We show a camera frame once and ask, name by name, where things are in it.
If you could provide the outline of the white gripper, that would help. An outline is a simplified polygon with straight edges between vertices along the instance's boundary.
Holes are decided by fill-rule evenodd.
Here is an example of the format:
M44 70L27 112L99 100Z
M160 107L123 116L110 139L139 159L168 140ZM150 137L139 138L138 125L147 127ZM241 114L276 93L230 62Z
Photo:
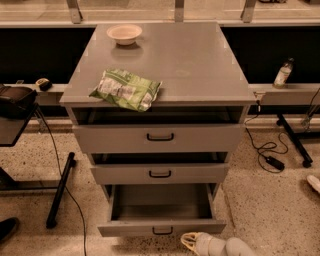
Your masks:
M181 236L181 242L188 250L198 256L227 256L226 241L207 233L185 233Z

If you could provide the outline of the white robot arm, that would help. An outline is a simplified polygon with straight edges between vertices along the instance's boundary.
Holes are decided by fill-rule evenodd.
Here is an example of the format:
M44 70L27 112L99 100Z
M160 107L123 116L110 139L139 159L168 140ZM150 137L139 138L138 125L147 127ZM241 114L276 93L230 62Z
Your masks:
M236 237L223 240L204 232L190 232L181 236L181 242L197 256L257 256Z

